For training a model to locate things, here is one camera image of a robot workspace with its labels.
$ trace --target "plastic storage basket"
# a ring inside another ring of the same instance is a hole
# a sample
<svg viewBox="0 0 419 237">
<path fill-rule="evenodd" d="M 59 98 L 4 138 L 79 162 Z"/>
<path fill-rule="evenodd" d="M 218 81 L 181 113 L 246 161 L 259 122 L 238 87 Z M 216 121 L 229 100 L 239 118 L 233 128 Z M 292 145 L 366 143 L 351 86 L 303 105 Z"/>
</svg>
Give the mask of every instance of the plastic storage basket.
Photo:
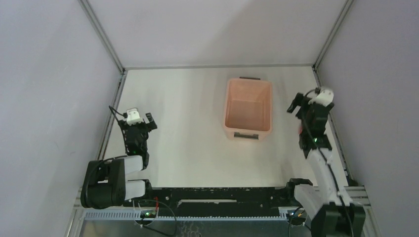
<svg viewBox="0 0 419 237">
<path fill-rule="evenodd" d="M 228 81 L 224 129 L 230 139 L 262 140 L 272 131 L 272 83 L 255 78 Z"/>
</svg>

